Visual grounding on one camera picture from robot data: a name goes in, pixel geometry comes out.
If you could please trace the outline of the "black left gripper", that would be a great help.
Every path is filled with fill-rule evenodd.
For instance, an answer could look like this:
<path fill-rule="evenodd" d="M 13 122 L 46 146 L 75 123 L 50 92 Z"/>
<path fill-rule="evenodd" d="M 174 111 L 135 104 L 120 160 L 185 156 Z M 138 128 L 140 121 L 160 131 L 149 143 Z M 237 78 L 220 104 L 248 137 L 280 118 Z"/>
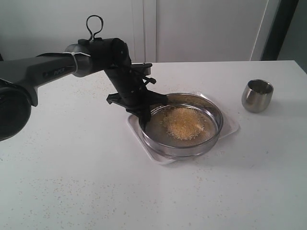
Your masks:
<path fill-rule="evenodd" d="M 145 127 L 151 120 L 150 105 L 168 104 L 168 96 L 149 91 L 146 84 L 153 83 L 148 76 L 136 74 L 131 66 L 113 67 L 105 70 L 105 74 L 117 90 L 107 97 L 109 104 L 117 104 L 138 117 L 140 127 Z"/>

